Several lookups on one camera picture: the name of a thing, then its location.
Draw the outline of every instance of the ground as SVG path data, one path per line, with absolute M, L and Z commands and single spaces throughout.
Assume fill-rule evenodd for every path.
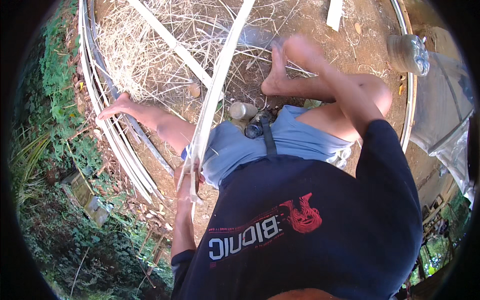
M 232 8 L 234 12 L 238 12 L 241 1 L 227 0 L 226 5 Z M 407 93 L 406 89 L 399 95 L 399 87 L 406 84 L 401 81 L 400 74 L 392 70 L 388 63 L 388 55 L 386 50 L 386 38 L 391 34 L 400 34 L 400 28 L 395 15 L 395 11 L 389 0 L 345 0 L 344 12 L 346 18 L 341 21 L 339 32 L 334 31 L 326 26 L 326 18 L 328 14 L 329 1 L 307 0 L 299 1 L 287 0 L 280 1 L 276 5 L 273 12 L 271 6 L 264 6 L 271 3 L 270 1 L 259 0 L 255 3 L 258 8 L 254 8 L 251 16 L 259 18 L 269 16 L 275 21 L 275 28 L 283 36 L 289 36 L 294 33 L 300 33 L 314 39 L 324 49 L 325 58 L 331 64 L 335 65 L 339 70 L 345 73 L 371 73 L 381 77 L 390 87 L 393 94 L 393 103 L 389 113 L 386 116 L 387 121 L 393 126 L 398 136 L 402 133 L 405 119 L 405 109 Z M 101 23 L 102 17 L 108 15 L 111 7 L 109 1 L 96 2 L 96 19 Z M 361 34 L 357 34 L 354 24 L 359 23 Z M 274 31 L 272 24 L 268 23 L 264 30 Z M 233 64 L 239 67 L 239 73 L 243 82 L 237 81 L 236 85 L 229 85 L 226 88 L 226 98 L 235 99 L 244 102 L 254 103 L 257 107 L 265 104 L 265 96 L 261 94 L 260 84 L 267 76 L 270 70 L 270 63 L 258 61 L 257 67 L 245 69 L 246 63 L 252 58 L 237 55 L 234 57 Z M 299 76 L 298 73 L 289 72 L 290 76 Z M 276 114 L 284 104 L 302 106 L 304 99 L 267 97 L 266 109 Z M 156 103 L 148 103 L 149 105 L 158 105 Z M 178 112 L 187 120 L 195 122 L 195 114 L 192 114 L 192 107 L 182 106 Z M 145 133 L 149 136 L 152 143 L 156 146 L 162 156 L 173 167 L 181 165 L 181 160 L 174 155 L 165 142 L 161 141 L 156 132 L 151 132 L 144 128 Z M 153 180 L 164 194 L 166 200 L 165 222 L 173 223 L 175 211 L 175 187 L 170 175 L 161 167 L 161 165 L 153 158 L 150 151 L 143 145 L 138 145 L 130 134 L 129 140 L 140 160 L 145 165 Z M 355 176 L 355 168 L 360 155 L 360 143 L 352 146 L 352 155 L 348 160 L 345 171 Z M 430 200 L 430 188 L 432 178 L 435 178 L 439 163 L 435 157 L 428 157 L 421 149 L 410 143 L 407 153 L 408 162 L 414 174 L 417 187 L 420 193 L 425 192 L 422 197 L 424 203 Z M 431 189 L 437 190 L 439 187 L 434 184 Z M 200 241 L 209 221 L 209 217 L 215 206 L 218 191 L 209 186 L 200 187 L 199 195 L 204 199 L 203 205 L 197 205 L 194 216 L 195 238 L 197 243 Z

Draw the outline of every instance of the light blue shorts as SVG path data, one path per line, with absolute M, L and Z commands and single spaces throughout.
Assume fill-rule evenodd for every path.
M 298 156 L 303 159 L 326 161 L 351 145 L 305 123 L 295 120 L 306 108 L 284 105 L 271 126 L 279 155 Z M 219 188 L 239 165 L 267 155 L 263 136 L 249 139 L 229 121 L 222 122 L 210 132 L 203 164 L 206 183 Z M 185 159 L 186 150 L 182 153 Z

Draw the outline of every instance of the bare foot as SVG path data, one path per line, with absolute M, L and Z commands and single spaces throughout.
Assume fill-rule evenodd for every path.
M 99 115 L 99 120 L 105 120 L 117 114 L 119 112 L 125 112 L 125 109 L 129 107 L 132 102 L 130 101 L 130 95 L 128 93 L 122 93 L 117 100 L 110 105 L 109 107 L 105 108 Z
M 282 47 L 277 43 L 272 43 L 272 70 L 267 78 L 262 82 L 262 92 L 267 96 L 279 95 L 282 82 L 288 80 L 287 71 L 287 57 Z

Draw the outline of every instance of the person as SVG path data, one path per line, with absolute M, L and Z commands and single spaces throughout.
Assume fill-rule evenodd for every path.
M 289 79 L 287 59 L 318 76 Z M 212 130 L 198 180 L 218 187 L 219 197 L 196 247 L 189 175 L 177 191 L 172 298 L 391 298 L 417 259 L 422 219 L 398 137 L 384 120 L 390 90 L 375 76 L 337 71 L 319 47 L 292 36 L 272 45 L 262 91 L 331 104 L 283 106 L 271 126 L 276 154 L 228 121 Z M 118 112 L 188 153 L 195 125 L 127 94 L 98 117 Z M 355 178 L 325 162 L 359 138 Z

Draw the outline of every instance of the t-shirt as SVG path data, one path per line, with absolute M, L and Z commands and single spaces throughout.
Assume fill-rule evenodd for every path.
M 172 258 L 172 299 L 267 299 L 317 288 L 385 300 L 408 277 L 421 239 L 407 160 L 393 128 L 375 120 L 356 178 L 284 155 L 228 175 L 198 249 Z

